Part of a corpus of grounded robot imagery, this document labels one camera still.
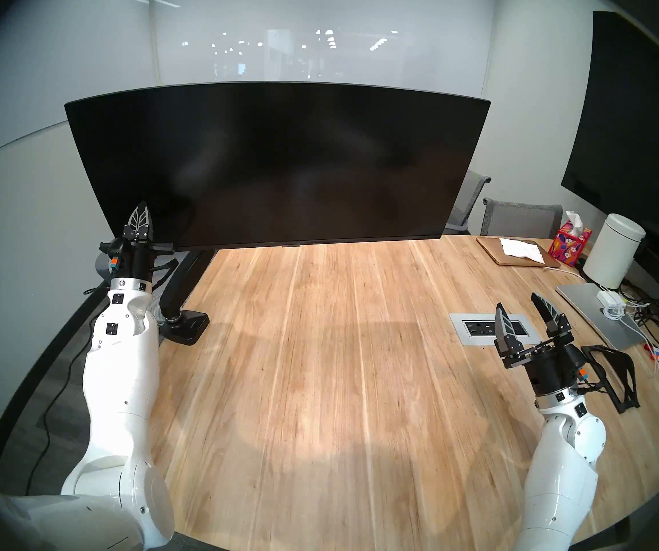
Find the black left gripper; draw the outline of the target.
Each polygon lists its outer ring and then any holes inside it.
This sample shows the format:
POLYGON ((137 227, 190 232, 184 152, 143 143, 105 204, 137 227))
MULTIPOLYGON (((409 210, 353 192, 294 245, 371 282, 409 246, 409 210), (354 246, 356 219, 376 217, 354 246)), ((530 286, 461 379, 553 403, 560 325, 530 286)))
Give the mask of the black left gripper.
POLYGON ((155 265, 156 258, 163 254, 172 254, 172 248, 146 244, 153 241, 151 224, 147 203, 140 201, 124 225, 123 238, 117 237, 110 242, 99 244, 99 274, 104 281, 134 278, 152 283, 154 273, 165 271, 159 279, 159 283, 163 283, 175 272, 175 259, 160 266, 155 265))

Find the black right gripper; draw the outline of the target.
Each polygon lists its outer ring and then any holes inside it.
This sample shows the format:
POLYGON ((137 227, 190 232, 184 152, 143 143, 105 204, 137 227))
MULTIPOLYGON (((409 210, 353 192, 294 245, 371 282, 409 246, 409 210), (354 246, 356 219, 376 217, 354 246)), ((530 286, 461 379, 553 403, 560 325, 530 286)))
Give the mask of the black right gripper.
POLYGON ((495 312, 495 347, 506 369, 523 366, 536 397, 571 389, 578 381, 579 371, 586 363, 585 355, 572 343, 572 328, 563 313, 538 293, 531 293, 553 344, 541 343, 525 349, 518 340, 509 315, 502 303, 495 312))

